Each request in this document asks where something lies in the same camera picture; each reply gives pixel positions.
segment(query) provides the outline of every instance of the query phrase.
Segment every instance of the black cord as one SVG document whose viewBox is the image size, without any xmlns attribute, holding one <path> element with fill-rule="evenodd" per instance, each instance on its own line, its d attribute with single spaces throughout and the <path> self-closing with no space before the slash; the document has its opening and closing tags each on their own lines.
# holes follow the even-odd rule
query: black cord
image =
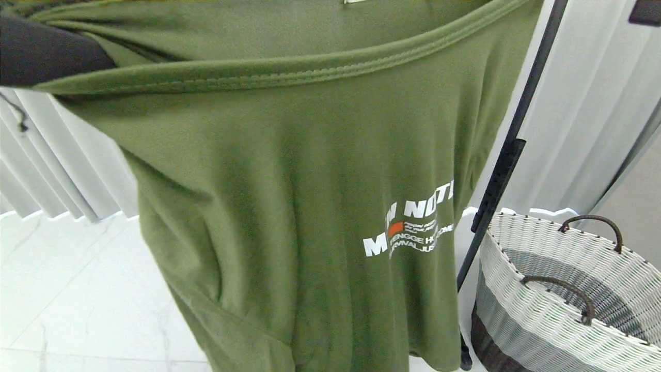
<svg viewBox="0 0 661 372">
<path fill-rule="evenodd" d="M 4 99 L 5 102 L 7 102 L 7 104 L 8 104 L 9 106 L 11 106 L 14 110 L 16 110 L 16 111 L 19 112 L 19 114 L 20 114 L 20 119 L 19 119 L 19 131 L 20 131 L 21 133 L 25 133 L 25 132 L 27 132 L 29 128 L 28 128 L 27 125 L 25 125 L 25 119 L 28 118 L 28 115 L 25 113 L 25 111 L 23 111 L 23 109 L 20 108 L 17 104 L 15 104 L 15 103 L 13 103 L 12 101 L 10 101 L 10 100 L 7 98 L 7 96 L 5 96 L 2 92 L 0 92 L 0 97 L 2 97 L 2 99 Z"/>
</svg>

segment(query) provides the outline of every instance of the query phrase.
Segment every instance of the metal stand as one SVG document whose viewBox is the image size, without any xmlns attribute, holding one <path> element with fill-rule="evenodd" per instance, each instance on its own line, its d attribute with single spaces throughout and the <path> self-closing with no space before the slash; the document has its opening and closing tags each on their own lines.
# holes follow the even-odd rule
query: metal stand
<svg viewBox="0 0 661 372">
<path fill-rule="evenodd" d="M 484 196 L 482 197 L 482 202 L 480 203 L 480 208 L 475 215 L 473 220 L 473 225 L 471 231 L 475 233 L 473 236 L 473 241 L 471 246 L 468 249 L 466 258 L 461 265 L 459 274 L 457 275 L 457 291 L 461 289 L 464 280 L 466 280 L 466 275 L 468 270 L 471 268 L 475 256 L 477 255 L 477 250 L 482 243 L 482 239 L 486 234 L 486 230 L 491 222 L 491 219 L 496 212 L 496 207 L 502 198 L 505 188 L 507 187 L 508 182 L 514 172 L 514 168 L 519 161 L 519 157 L 524 150 L 525 141 L 516 136 L 519 134 L 521 129 L 521 124 L 524 121 L 525 114 L 530 107 L 530 103 L 539 83 L 539 78 L 541 73 L 544 70 L 544 65 L 549 57 L 551 51 L 551 46 L 555 40 L 555 36 L 558 33 L 560 27 L 560 22 L 562 21 L 564 10 L 567 6 L 568 0 L 555 0 L 553 3 L 553 8 L 551 9 L 551 15 L 549 21 L 546 24 L 546 29 L 544 30 L 544 35 L 542 36 L 539 49 L 537 50 L 537 55 L 535 56 L 535 61 L 533 62 L 532 69 L 530 70 L 530 75 L 528 80 L 525 83 L 524 92 L 521 95 L 519 104 L 516 107 L 516 112 L 514 113 L 514 118 L 510 125 L 510 129 L 507 132 L 505 137 L 505 142 L 503 143 L 502 148 L 500 149 L 500 155 L 498 155 L 498 160 L 496 161 L 496 166 L 494 171 L 491 173 L 491 178 L 486 187 Z M 461 369 L 464 371 L 469 371 L 473 366 L 473 360 L 469 354 L 469 348 L 466 345 L 463 336 L 461 337 Z"/>
</svg>

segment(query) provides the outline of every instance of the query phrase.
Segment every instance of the striped basket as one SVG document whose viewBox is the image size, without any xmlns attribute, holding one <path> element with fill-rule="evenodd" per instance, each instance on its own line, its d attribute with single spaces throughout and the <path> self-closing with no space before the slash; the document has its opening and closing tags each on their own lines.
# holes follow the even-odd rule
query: striped basket
<svg viewBox="0 0 661 372">
<path fill-rule="evenodd" d="M 568 225 L 610 224 L 617 243 Z M 494 217 L 471 342 L 490 372 L 661 372 L 661 273 L 608 219 Z"/>
</svg>

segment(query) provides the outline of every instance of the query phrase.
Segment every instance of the white marble floor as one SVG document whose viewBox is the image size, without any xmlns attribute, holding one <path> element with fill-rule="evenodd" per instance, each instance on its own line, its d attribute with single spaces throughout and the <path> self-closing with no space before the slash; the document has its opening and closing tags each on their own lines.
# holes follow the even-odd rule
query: white marble floor
<svg viewBox="0 0 661 372">
<path fill-rule="evenodd" d="M 211 372 L 138 225 L 123 215 L 0 220 L 0 371 Z M 472 303 L 461 296 L 464 325 Z M 410 370 L 433 371 L 419 358 Z"/>
</svg>

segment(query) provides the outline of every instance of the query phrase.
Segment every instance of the basket handle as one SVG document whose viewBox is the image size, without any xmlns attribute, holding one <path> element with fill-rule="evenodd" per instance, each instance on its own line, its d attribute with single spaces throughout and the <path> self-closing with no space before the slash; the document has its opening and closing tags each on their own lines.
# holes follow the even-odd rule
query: basket handle
<svg viewBox="0 0 661 372">
<path fill-rule="evenodd" d="M 623 245 L 623 243 L 622 243 L 622 233 L 620 232 L 617 225 L 613 221 L 609 220 L 606 217 L 595 216 L 594 214 L 587 214 L 585 216 L 572 217 L 572 218 L 566 220 L 563 223 L 563 225 L 560 226 L 558 231 L 559 232 L 566 232 L 567 230 L 569 230 L 569 224 L 572 223 L 572 222 L 578 221 L 578 220 L 597 220 L 597 221 L 602 221 L 602 222 L 606 222 L 607 224 L 609 224 L 613 228 L 613 231 L 615 231 L 615 238 L 617 239 L 617 243 L 615 245 L 614 251 L 616 251 L 618 254 L 622 254 L 622 245 Z"/>
<path fill-rule="evenodd" d="M 579 296 L 583 300 L 583 302 L 585 302 L 585 308 L 586 308 L 585 310 L 582 311 L 580 322 L 585 324 L 586 326 L 592 324 L 592 320 L 596 315 L 594 302 L 585 294 L 585 292 L 581 291 L 578 287 L 571 285 L 566 281 L 561 281 L 560 279 L 555 279 L 552 277 L 538 277 L 534 275 L 526 275 L 524 276 L 523 279 L 521 279 L 521 283 L 523 283 L 524 285 L 530 281 L 542 281 L 546 283 L 557 284 L 564 287 L 566 290 L 574 293 L 576 296 Z"/>
</svg>

